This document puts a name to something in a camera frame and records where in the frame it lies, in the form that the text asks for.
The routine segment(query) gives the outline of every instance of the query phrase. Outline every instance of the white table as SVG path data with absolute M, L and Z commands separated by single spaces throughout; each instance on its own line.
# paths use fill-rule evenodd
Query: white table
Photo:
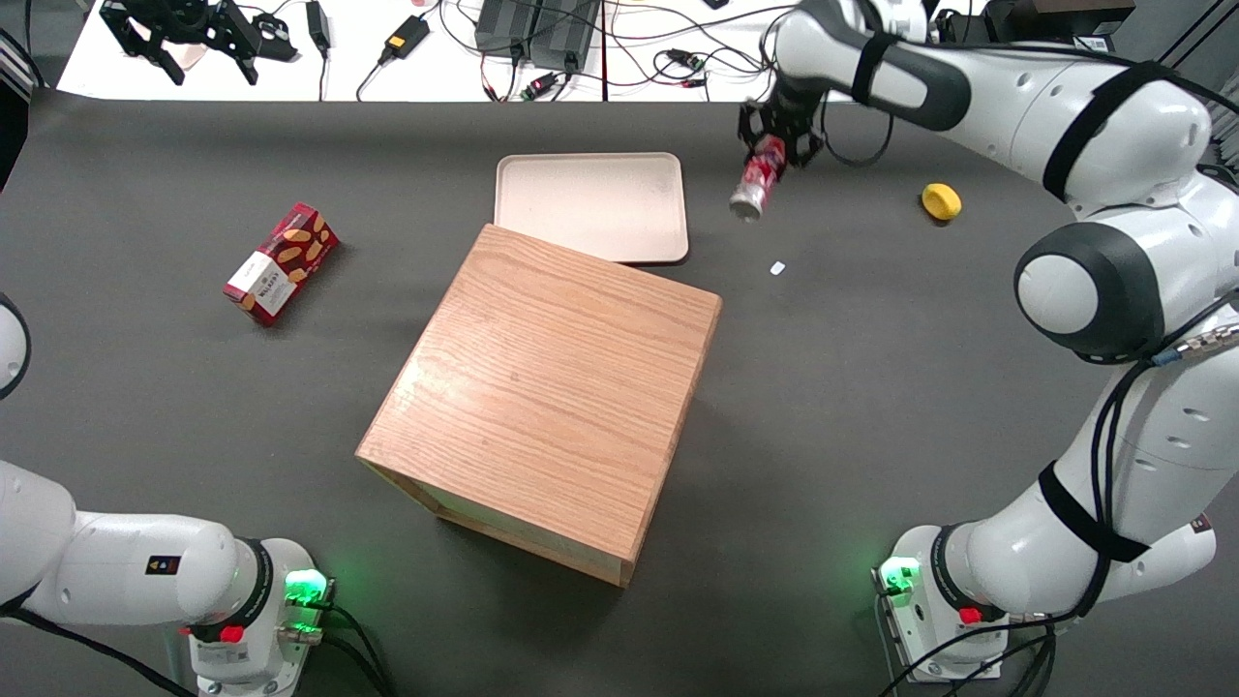
M 299 102 L 318 98 L 318 74 L 322 67 L 318 53 L 306 32 L 304 0 L 291 0 L 279 14 L 289 24 L 292 45 L 301 54 L 291 63 L 259 58 L 255 67 L 259 82 L 250 87 L 232 58 L 211 51 L 193 68 L 187 71 L 185 84 L 175 85 L 164 71 L 142 58 L 130 58 L 121 52 L 112 32 L 98 15 L 98 5 L 90 12 L 77 47 L 69 58 L 57 88 L 74 94 L 103 99 L 178 99 L 178 100 L 254 100 Z M 358 84 L 374 67 L 383 41 L 410 14 L 421 14 L 426 7 L 415 6 L 414 0 L 321 0 L 327 12 L 335 47 L 327 72 L 326 98 L 328 100 L 353 100 Z M 431 35 L 404 61 L 395 61 L 383 68 L 363 93 L 367 102 L 484 102 L 479 82 L 478 56 L 460 46 L 449 36 L 455 33 L 461 41 L 473 45 L 473 25 L 463 15 L 476 19 L 482 0 L 444 0 L 442 12 L 434 11 L 426 17 Z M 618 36 L 642 37 L 672 32 L 689 27 L 689 22 L 669 12 L 644 7 L 644 0 L 607 0 L 607 28 Z M 254 5 L 274 10 L 280 0 L 248 0 Z M 424 2 L 432 5 L 432 0 Z M 674 7 L 698 22 L 717 21 L 755 10 L 777 6 L 768 0 L 732 0 L 731 4 L 711 10 L 701 0 L 659 0 L 660 6 Z M 247 10 L 253 16 L 255 12 Z M 711 27 L 719 40 L 757 56 L 761 32 L 779 15 L 766 11 L 735 22 Z M 643 79 L 641 69 L 652 74 L 654 54 L 663 48 L 712 51 L 719 43 L 689 31 L 658 40 L 621 40 L 641 63 L 638 68 L 624 51 L 607 41 L 607 74 L 612 82 L 632 83 Z M 595 50 L 586 62 L 586 73 L 601 76 L 602 37 L 593 35 Z M 720 54 L 737 67 L 748 67 L 735 54 Z M 506 58 L 488 58 L 487 76 L 498 90 L 504 90 L 510 79 L 510 62 Z M 766 76 L 745 76 L 721 63 L 711 62 L 710 97 L 719 102 L 741 102 L 766 90 Z M 534 78 L 548 71 L 523 64 L 518 71 L 519 92 Z M 644 84 L 641 87 L 612 87 L 613 100 L 643 102 L 704 102 L 704 89 L 686 89 L 679 85 Z M 560 100 L 591 100 L 602 98 L 602 83 L 587 77 L 572 80 Z

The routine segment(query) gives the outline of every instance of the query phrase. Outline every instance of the tray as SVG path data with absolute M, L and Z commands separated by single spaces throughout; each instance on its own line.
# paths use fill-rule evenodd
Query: tray
M 674 262 L 689 253 L 684 177 L 670 152 L 504 157 L 494 224 L 610 261 Z

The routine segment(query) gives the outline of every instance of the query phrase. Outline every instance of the yellow object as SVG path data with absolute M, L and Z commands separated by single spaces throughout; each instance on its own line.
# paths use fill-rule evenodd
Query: yellow object
M 939 220 L 953 220 L 964 209 L 959 193 L 945 183 L 930 183 L 921 192 L 921 204 Z

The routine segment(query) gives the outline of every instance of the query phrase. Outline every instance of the wooden box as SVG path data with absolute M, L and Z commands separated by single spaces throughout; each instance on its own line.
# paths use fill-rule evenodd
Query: wooden box
M 627 587 L 721 306 L 487 225 L 357 458 L 445 520 Z

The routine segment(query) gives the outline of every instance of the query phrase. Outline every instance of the black strap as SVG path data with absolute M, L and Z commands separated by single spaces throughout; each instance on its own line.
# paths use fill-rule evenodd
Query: black strap
M 852 99 L 857 103 L 869 105 L 869 90 L 873 85 L 873 73 L 877 72 L 877 66 L 882 63 L 882 54 L 898 40 L 900 37 L 893 33 L 882 33 L 878 31 L 860 50 L 860 62 L 856 63 L 856 77 L 852 78 L 851 90 Z
M 1149 551 L 1147 545 L 1127 540 L 1093 520 L 1084 506 L 1080 506 L 1079 501 L 1067 491 L 1063 483 L 1058 482 L 1058 477 L 1054 474 L 1054 463 L 1049 463 L 1046 469 L 1041 470 L 1037 484 L 1041 485 L 1041 493 L 1046 496 L 1046 505 L 1049 506 L 1049 510 L 1058 516 L 1058 520 L 1063 521 L 1067 530 L 1075 534 L 1075 537 L 1079 537 L 1098 555 L 1115 562 L 1130 563 Z
M 865 26 L 875 33 L 881 32 L 882 15 L 877 14 L 877 6 L 873 5 L 873 0 L 861 0 L 857 5 L 860 5 L 860 15 L 865 17 Z
M 1094 89 L 1093 100 L 1084 106 L 1063 132 L 1063 136 L 1058 139 L 1058 145 L 1049 155 L 1049 161 L 1046 162 L 1046 172 L 1041 177 L 1041 184 L 1046 187 L 1046 191 L 1066 202 L 1067 177 L 1070 176 L 1075 160 L 1079 158 L 1080 152 L 1093 140 L 1097 131 L 1101 129 L 1105 119 L 1110 118 L 1141 87 L 1173 76 L 1175 71 L 1149 61 L 1131 66 Z
M 0 618 L 7 618 L 9 615 L 11 615 L 15 612 L 20 610 L 22 603 L 25 603 L 26 600 L 28 600 L 30 597 L 35 594 L 35 591 L 37 588 L 38 588 L 38 584 L 36 583 L 35 587 L 31 588 L 30 591 L 22 593 L 21 595 L 19 595 L 19 597 L 16 597 L 16 598 L 14 598 L 14 599 L 4 603 L 4 604 L 0 604 Z

